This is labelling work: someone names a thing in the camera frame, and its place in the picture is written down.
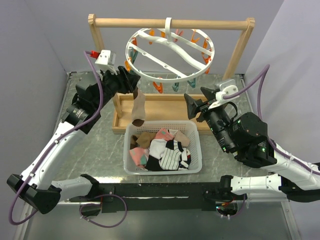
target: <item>orange clothespin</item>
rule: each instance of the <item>orange clothespin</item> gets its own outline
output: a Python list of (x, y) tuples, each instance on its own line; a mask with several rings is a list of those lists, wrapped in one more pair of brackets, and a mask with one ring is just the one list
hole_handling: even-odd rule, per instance
[(135, 37), (132, 39), (132, 44), (138, 46), (137, 39)]
[(154, 88), (161, 94), (164, 93), (164, 86), (162, 85), (162, 82), (160, 82), (160, 85), (157, 85), (157, 83), (154, 81), (153, 83)]
[(149, 31), (149, 35), (150, 35), (150, 36), (154, 36), (154, 35), (155, 35), (155, 30), (151, 29), (151, 30)]
[[(204, 42), (203, 42), (203, 48), (207, 49), (207, 47), (208, 47), (208, 43), (207, 43), (207, 38), (206, 38), (206, 39), (204, 39)], [(203, 58), (205, 64), (208, 64), (209, 61), (211, 61), (211, 56), (205, 57), (204, 52), (201, 52), (201, 55), (202, 55), (202, 58)], [(210, 72), (210, 67), (204, 73), (208, 74), (209, 72)]]
[(184, 31), (182, 30), (182, 31), (179, 33), (179, 29), (176, 29), (176, 30), (175, 30), (175, 34), (177, 34), (177, 35), (179, 35), (179, 36), (181, 37), (181, 36), (184, 34)]
[(200, 37), (198, 37), (197, 39), (194, 39), (195, 34), (196, 34), (196, 30), (193, 30), (193, 33), (192, 33), (192, 36), (191, 36), (191, 42), (194, 43), (194, 44), (200, 40)]
[(129, 65), (129, 63), (128, 63), (127, 60), (124, 61), (124, 65), (125, 65), (125, 69), (126, 69), (128, 72), (130, 72), (131, 67), (130, 67), (130, 65)]

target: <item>pink clothespin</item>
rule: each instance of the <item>pink clothespin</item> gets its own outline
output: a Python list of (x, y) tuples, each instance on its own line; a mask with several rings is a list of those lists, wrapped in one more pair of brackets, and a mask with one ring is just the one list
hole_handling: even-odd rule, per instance
[(176, 29), (175, 30), (175, 34), (177, 34), (177, 35), (179, 35), (180, 37), (184, 34), (184, 31), (183, 30), (181, 30), (181, 32), (179, 32), (179, 29)]

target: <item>pink sock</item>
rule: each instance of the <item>pink sock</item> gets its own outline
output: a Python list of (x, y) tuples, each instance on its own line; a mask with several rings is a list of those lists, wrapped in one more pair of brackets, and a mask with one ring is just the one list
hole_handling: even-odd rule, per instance
[(155, 135), (154, 139), (163, 139), (166, 141), (174, 139), (174, 136), (171, 135), (165, 128), (161, 128), (158, 133)]
[(135, 165), (137, 165), (138, 167), (141, 167), (141, 165), (147, 164), (147, 158), (145, 156), (144, 148), (135, 147), (134, 149), (131, 149), (129, 152)]

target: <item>white wall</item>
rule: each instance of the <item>white wall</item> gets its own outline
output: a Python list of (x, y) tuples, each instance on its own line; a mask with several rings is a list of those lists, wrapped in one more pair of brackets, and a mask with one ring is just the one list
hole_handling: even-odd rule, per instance
[[(45, 35), (53, 46), (66, 71), (88, 70), (82, 56), (83, 50), (94, 49), (94, 42), (88, 26), (88, 14), (100, 18), (151, 18), (235, 20), (248, 17), (256, 19), (256, 27), (240, 60), (237, 73), (244, 74), (276, 16), (283, 0), (25, 0)], [(125, 46), (135, 32), (129, 28), (103, 29), (105, 47), (117, 53), (116, 64), (123, 65)], [(240, 35), (239, 31), (206, 31), (215, 44), (215, 57), (211, 73), (223, 74)], [(167, 55), (163, 48), (156, 51), (159, 58), (168, 64), (178, 64), (178, 69), (189, 73), (190, 67), (182, 64), (175, 54)], [(142, 70), (161, 71), (164, 69), (145, 61), (137, 60)]]
[(0, 56), (0, 238), (10, 240), (16, 227), (8, 222), (14, 192), (7, 178), (20, 174), (51, 137), (67, 75), (24, 1), (1, 1)]
[[(245, 74), (249, 82), (271, 64), (261, 98), (269, 136), (311, 163), (320, 162), (319, 9), (318, 0), (285, 1)], [(249, 92), (255, 110), (257, 89)], [(319, 239), (320, 202), (291, 205), (303, 239)]]

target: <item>white plastic basket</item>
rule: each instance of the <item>white plastic basket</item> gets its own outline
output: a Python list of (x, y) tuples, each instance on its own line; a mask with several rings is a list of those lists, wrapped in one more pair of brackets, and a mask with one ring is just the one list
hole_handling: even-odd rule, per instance
[[(156, 133), (162, 128), (180, 130), (190, 139), (190, 144), (187, 148), (191, 153), (191, 164), (189, 165), (188, 170), (147, 171), (135, 165), (129, 153), (131, 136), (141, 134), (143, 132)], [(141, 127), (136, 127), (130, 123), (126, 127), (124, 135), (123, 167), (130, 175), (174, 175), (198, 173), (202, 168), (202, 154), (197, 125), (192, 121), (145, 121)]]

